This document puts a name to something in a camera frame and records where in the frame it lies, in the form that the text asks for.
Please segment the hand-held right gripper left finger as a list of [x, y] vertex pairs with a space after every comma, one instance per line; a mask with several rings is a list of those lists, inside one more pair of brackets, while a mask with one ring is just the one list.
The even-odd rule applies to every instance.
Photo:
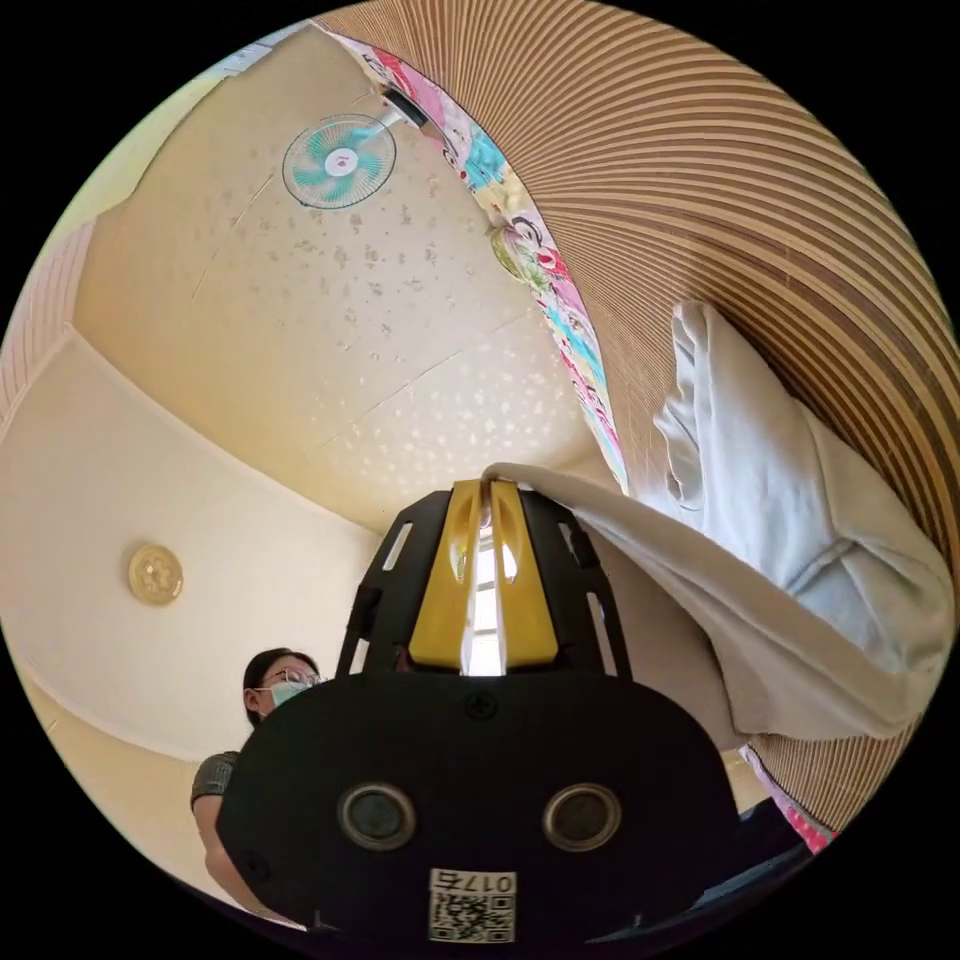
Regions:
[[409, 656], [419, 668], [465, 668], [465, 650], [473, 637], [480, 528], [481, 483], [459, 481], [451, 491], [409, 644]]

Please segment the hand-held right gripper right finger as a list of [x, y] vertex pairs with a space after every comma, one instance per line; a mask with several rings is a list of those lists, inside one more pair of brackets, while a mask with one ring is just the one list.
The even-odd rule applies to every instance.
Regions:
[[504, 666], [549, 666], [558, 642], [542, 584], [521, 490], [490, 483], [498, 635]]

